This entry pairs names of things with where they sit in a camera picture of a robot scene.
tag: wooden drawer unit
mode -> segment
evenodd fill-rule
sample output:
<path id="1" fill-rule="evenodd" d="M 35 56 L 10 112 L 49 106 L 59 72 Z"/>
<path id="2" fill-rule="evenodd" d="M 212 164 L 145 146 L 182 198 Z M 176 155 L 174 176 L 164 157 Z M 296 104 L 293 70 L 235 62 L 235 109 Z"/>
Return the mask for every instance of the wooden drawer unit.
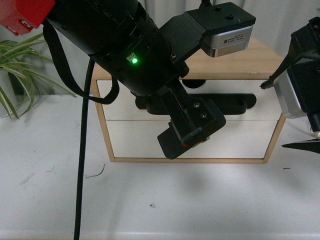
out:
<path id="1" fill-rule="evenodd" d="M 218 58 L 202 50 L 186 63 L 190 68 L 185 80 L 206 80 L 190 94 L 254 94 L 257 102 L 241 115 L 225 115 L 226 125 L 210 139 L 179 158 L 166 159 L 157 136 L 168 128 L 170 116 L 151 115 L 138 109 L 135 97 L 120 83 L 118 98 L 111 105 L 96 104 L 104 140 L 112 162 L 160 163 L 266 163 L 276 144 L 285 117 L 275 90 L 262 90 L 282 62 L 282 57 L 256 39 L 248 49 Z M 92 79 L 93 95 L 109 93 L 111 76 L 96 65 Z"/>

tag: white drawer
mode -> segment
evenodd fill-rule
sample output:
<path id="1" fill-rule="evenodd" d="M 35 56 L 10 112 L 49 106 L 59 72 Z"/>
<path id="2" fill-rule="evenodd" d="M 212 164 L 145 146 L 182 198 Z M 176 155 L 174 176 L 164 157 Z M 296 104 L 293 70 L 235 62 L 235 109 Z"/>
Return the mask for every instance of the white drawer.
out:
<path id="1" fill-rule="evenodd" d="M 206 83 L 197 89 L 186 88 L 190 94 L 203 93 L 236 93 L 254 94 L 256 104 L 248 109 L 245 114 L 226 115 L 226 120 L 279 120 L 281 108 L 274 89 L 262 90 L 259 86 L 263 80 L 207 80 Z M 110 80 L 97 81 L 99 94 L 104 97 L 111 89 Z M 130 91 L 120 85 L 120 94 L 111 105 L 103 105 L 105 119 L 108 120 L 170 120 L 169 116 L 151 115 L 146 110 L 140 110 L 135 105 L 135 96 Z"/>
<path id="2" fill-rule="evenodd" d="M 165 158 L 157 136 L 168 128 L 166 120 L 106 121 L 115 158 Z M 230 120 L 210 139 L 179 158 L 263 159 L 276 120 Z"/>

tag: small debris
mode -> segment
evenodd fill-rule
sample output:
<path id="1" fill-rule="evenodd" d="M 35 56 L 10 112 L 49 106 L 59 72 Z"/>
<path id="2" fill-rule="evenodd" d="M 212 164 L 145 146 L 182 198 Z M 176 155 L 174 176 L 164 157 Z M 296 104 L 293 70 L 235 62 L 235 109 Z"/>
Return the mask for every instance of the small debris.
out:
<path id="1" fill-rule="evenodd" d="M 53 166 L 53 168 L 51 168 L 51 170 L 48 170 L 48 171 L 45 171 L 45 172 L 46 172 L 46 173 L 51 173 L 54 168 L 55 168 L 55 166 Z"/>
<path id="2" fill-rule="evenodd" d="M 86 179 L 88 179 L 88 178 L 91 178 L 91 177 L 97 177 L 97 176 L 99 176 L 100 174 L 102 174 L 103 172 L 104 172 L 104 170 L 105 170 L 105 166 L 106 166 L 106 164 L 104 164 L 103 165 L 103 168 L 102 168 L 102 170 L 101 170 L 101 172 L 99 173 L 99 174 L 97 174 L 97 175 L 92 175 L 92 176 L 84 176 Z"/>

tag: drawer handle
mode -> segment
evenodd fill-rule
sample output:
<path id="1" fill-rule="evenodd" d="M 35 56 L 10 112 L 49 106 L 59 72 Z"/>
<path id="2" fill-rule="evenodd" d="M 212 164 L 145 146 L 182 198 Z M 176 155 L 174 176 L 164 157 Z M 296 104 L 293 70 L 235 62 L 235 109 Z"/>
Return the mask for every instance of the drawer handle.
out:
<path id="1" fill-rule="evenodd" d="M 223 115 L 241 115 L 255 106 L 257 98 L 253 93 L 203 93 L 190 94 L 191 97 L 212 100 Z M 140 110 L 147 110 L 152 115 L 168 115 L 160 97 L 137 96 L 135 105 Z"/>

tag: white curtain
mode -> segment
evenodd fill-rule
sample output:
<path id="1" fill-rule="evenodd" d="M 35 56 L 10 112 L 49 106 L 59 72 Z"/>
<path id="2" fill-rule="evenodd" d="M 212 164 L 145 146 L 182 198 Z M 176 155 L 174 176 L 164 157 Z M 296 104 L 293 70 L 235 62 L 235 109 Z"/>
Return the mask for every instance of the white curtain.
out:
<path id="1" fill-rule="evenodd" d="M 139 0 L 154 22 L 161 27 L 173 16 L 184 11 L 197 9 L 201 0 Z M 290 35 L 305 26 L 314 17 L 320 17 L 319 0 L 211 0 L 213 4 L 233 2 L 256 17 L 252 36 L 265 43 L 281 56 L 288 52 Z M 3 27 L 0 28 L 0 41 L 5 39 L 22 40 L 27 36 L 14 37 Z M 60 34 L 61 42 L 69 59 L 73 75 L 81 87 L 84 86 L 88 56 Z M 50 56 L 48 49 L 44 54 Z M 59 76 L 52 64 L 45 64 L 43 72 L 53 79 Z"/>

